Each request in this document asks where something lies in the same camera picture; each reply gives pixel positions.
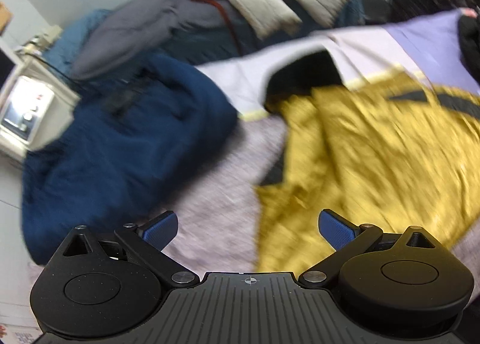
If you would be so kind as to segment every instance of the ribbed gray plate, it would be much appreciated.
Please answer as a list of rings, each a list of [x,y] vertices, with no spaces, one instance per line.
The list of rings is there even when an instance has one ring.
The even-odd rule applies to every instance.
[[[145,324],[101,344],[405,344],[354,325],[324,290],[299,287],[290,274],[210,274],[170,293]],[[417,341],[461,344],[453,334]],[[37,344],[75,344],[52,334]]]

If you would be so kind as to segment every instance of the qr code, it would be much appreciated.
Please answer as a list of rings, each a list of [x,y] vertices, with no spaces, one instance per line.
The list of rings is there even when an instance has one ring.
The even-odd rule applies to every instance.
[[[18,344],[31,344],[35,341],[35,337],[31,333],[14,332]]]

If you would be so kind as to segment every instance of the white device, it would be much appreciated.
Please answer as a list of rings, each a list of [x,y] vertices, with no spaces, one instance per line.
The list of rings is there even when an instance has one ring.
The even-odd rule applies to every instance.
[[[78,99],[40,61],[18,57],[0,38],[0,151],[21,162],[56,139]]]

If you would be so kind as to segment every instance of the circular cap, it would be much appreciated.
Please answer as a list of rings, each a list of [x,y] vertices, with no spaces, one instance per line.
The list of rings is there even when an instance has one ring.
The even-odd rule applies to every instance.
[[[195,275],[188,271],[180,271],[172,275],[172,281],[176,283],[190,283],[194,279]]]
[[[403,284],[427,284],[438,278],[438,271],[430,264],[412,260],[391,262],[382,267],[388,279]]]
[[[65,286],[68,299],[81,305],[98,305],[111,300],[120,291],[120,281],[112,275],[94,272],[77,276]]]
[[[320,283],[323,282],[327,276],[322,271],[308,271],[303,274],[303,278],[307,282]]]

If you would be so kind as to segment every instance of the metal screw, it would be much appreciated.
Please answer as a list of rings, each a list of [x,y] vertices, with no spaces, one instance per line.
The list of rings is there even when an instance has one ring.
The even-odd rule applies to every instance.
[[[322,271],[308,271],[303,274],[303,278],[307,282],[320,283],[323,282],[327,278],[327,276]]]
[[[176,283],[190,283],[195,279],[195,275],[192,272],[180,271],[172,275],[172,281]]]

